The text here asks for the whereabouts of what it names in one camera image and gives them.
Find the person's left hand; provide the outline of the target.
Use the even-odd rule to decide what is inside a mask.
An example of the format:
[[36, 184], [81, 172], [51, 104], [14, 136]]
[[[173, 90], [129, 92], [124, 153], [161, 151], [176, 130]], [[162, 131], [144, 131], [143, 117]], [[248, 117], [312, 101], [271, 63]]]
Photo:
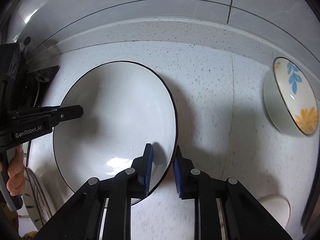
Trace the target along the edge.
[[25, 167], [23, 160], [23, 147], [22, 145], [18, 145], [16, 146], [15, 157], [12, 159], [8, 167], [9, 180], [7, 182], [7, 189], [13, 197], [22, 194], [25, 188]]

